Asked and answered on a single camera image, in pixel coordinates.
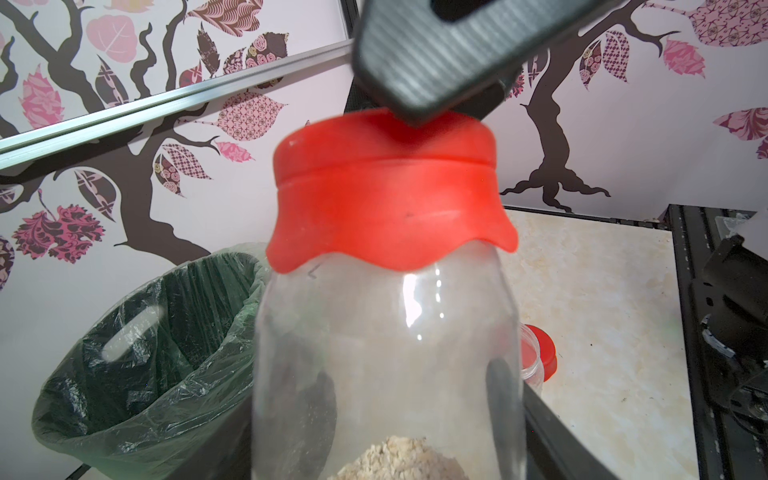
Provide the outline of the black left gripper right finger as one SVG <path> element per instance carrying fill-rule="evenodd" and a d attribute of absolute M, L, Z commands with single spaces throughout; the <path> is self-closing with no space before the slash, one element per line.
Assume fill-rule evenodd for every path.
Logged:
<path fill-rule="evenodd" d="M 528 480 L 617 480 L 524 384 Z"/>

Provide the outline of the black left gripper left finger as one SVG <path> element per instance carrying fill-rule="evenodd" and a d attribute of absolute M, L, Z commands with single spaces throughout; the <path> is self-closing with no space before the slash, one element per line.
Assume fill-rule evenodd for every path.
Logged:
<path fill-rule="evenodd" d="M 251 479 L 252 400 L 249 395 L 234 408 L 214 433 L 167 479 Z"/>

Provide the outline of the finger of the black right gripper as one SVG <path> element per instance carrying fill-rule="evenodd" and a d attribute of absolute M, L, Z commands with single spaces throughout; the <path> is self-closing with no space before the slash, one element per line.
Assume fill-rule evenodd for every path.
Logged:
<path fill-rule="evenodd" d="M 355 79 L 380 106 L 423 125 L 602 16 L 611 1 L 368 1 L 355 27 Z"/>

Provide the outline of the oatmeal jar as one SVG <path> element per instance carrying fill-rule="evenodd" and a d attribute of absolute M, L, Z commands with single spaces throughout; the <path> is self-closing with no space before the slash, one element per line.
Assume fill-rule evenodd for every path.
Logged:
<path fill-rule="evenodd" d="M 527 325 L 520 326 L 520 341 L 522 378 L 537 394 L 541 394 L 545 370 L 541 360 L 539 341 Z"/>
<path fill-rule="evenodd" d="M 257 479 L 521 479 L 518 314 L 497 249 L 397 272 L 273 273 L 256 320 Z"/>

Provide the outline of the red jar lid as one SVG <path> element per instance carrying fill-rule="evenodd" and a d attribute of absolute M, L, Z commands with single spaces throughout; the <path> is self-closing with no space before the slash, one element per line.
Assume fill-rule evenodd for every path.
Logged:
<path fill-rule="evenodd" d="M 408 272 L 472 241 L 512 253 L 519 237 L 496 167 L 492 131 L 455 112 L 421 127 L 385 109 L 310 124 L 273 155 L 278 215 L 268 261 L 287 274 L 339 253 Z"/>
<path fill-rule="evenodd" d="M 544 368 L 544 381 L 548 381 L 557 371 L 558 360 L 556 346 L 552 338 L 542 329 L 534 325 L 527 325 L 533 332 L 538 343 L 540 359 Z"/>

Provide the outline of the back aluminium rail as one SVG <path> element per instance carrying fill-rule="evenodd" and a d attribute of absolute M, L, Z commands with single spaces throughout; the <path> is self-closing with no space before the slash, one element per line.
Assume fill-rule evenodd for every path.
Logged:
<path fill-rule="evenodd" d="M 318 71 L 330 62 L 349 57 L 352 47 L 353 41 L 347 39 L 3 139 L 1 168 L 7 170 L 27 165 L 49 155 L 233 95 L 279 77 Z"/>

